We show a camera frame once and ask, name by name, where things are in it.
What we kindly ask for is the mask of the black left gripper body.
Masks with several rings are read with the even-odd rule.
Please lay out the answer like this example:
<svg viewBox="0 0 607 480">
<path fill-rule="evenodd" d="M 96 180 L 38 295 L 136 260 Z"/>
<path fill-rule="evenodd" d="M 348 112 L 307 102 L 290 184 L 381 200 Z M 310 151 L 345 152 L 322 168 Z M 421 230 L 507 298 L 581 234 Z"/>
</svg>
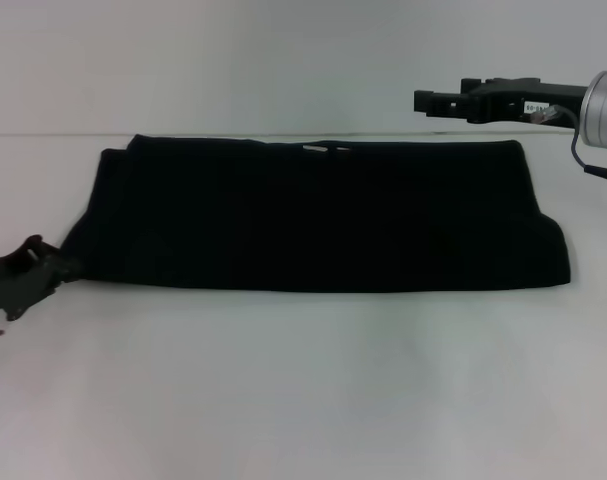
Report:
<svg viewBox="0 0 607 480">
<path fill-rule="evenodd" d="M 0 257 L 0 310 L 7 320 L 19 319 L 60 284 L 59 250 L 40 235 L 28 237 L 17 250 Z"/>
</svg>

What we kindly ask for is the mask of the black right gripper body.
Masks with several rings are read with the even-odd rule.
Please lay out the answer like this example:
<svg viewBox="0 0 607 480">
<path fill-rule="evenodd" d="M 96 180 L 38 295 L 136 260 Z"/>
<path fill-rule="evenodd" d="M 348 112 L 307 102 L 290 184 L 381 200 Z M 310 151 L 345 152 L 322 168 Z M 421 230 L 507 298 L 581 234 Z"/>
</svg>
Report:
<svg viewBox="0 0 607 480">
<path fill-rule="evenodd" d="M 544 83 L 536 78 L 490 79 L 470 92 L 470 122 L 529 123 L 533 113 L 560 105 L 579 116 L 585 86 Z"/>
</svg>

